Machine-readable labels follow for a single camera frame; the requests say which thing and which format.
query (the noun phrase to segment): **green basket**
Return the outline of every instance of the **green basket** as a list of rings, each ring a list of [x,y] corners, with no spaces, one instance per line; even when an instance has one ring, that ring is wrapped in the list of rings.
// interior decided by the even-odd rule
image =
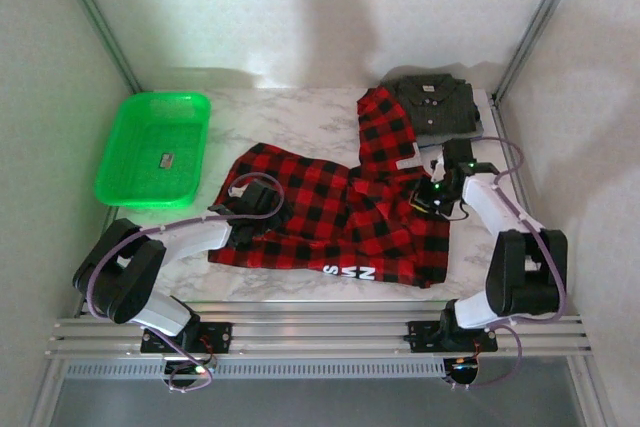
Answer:
[[[120,106],[95,183],[98,200],[179,209],[198,190],[211,103],[204,95],[146,92]]]

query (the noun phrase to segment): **red plaid shirt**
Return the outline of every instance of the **red plaid shirt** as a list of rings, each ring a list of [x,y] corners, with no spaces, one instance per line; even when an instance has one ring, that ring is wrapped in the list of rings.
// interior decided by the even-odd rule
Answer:
[[[359,167],[310,159],[257,144],[234,163],[216,203],[228,200],[238,176],[265,172],[282,184],[294,216],[253,240],[247,251],[223,248],[209,260],[270,269],[312,269],[334,275],[428,287],[443,282],[449,222],[409,205],[419,163],[413,128],[383,87],[358,101]]]

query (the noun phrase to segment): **label in basket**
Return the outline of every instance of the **label in basket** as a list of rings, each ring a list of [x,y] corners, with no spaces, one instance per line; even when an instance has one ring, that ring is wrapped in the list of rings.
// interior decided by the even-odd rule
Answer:
[[[160,168],[170,169],[171,165],[173,165],[174,157],[175,157],[175,154],[170,154],[170,153],[162,154],[162,157],[160,158]]]

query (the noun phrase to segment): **metal frame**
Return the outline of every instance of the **metal frame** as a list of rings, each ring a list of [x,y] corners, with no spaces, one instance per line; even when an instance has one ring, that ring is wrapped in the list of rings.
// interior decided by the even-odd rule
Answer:
[[[96,0],[78,1],[129,90],[132,93],[142,91]],[[498,110],[500,103],[559,1],[541,0],[493,95],[492,112],[503,137],[507,135]],[[509,167],[513,166],[512,153],[505,150],[505,156]],[[512,180],[518,200],[528,208],[521,179],[516,174]],[[104,225],[109,225],[116,214],[117,209],[110,208]],[[376,375],[376,369],[382,369],[378,373],[383,377],[439,373],[441,356],[410,353],[402,336],[407,333],[406,322],[410,320],[436,320],[444,307],[443,302],[205,302],[190,306],[204,320],[234,323],[231,351],[221,356],[219,367],[220,372],[227,369],[229,378],[371,376]],[[565,316],[557,324],[522,324],[516,326],[516,331],[522,338],[524,355],[567,358],[588,427],[614,425],[579,316]],[[140,354],[140,337],[137,326],[114,325],[89,317],[82,312],[80,301],[76,318],[60,319],[54,326],[45,354],[47,370],[29,425],[49,425],[67,374],[92,378],[100,375],[109,378],[157,376],[163,362],[175,355]],[[498,352],[484,355],[508,357],[516,354],[514,341],[508,335],[498,334],[498,345]]]

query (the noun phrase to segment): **marble surface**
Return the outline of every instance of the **marble surface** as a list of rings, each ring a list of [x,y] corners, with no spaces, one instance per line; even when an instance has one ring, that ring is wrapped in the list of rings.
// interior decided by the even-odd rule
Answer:
[[[120,216],[149,225],[200,214],[220,189],[231,165],[257,142],[266,142],[309,157],[355,167],[358,161],[356,101],[364,89],[228,89],[206,92],[213,110],[198,196],[181,211],[127,211]],[[496,135],[487,96],[474,90],[485,135]],[[423,150],[428,166],[439,149]],[[498,142],[474,144],[476,158],[506,168]],[[505,191],[513,196],[505,179]],[[246,269],[209,263],[206,253],[166,265],[156,288],[185,301],[203,300],[446,300],[480,290],[493,253],[494,241],[479,218],[452,222],[446,281],[429,289],[336,277],[308,270]],[[461,216],[454,211],[454,217]]]

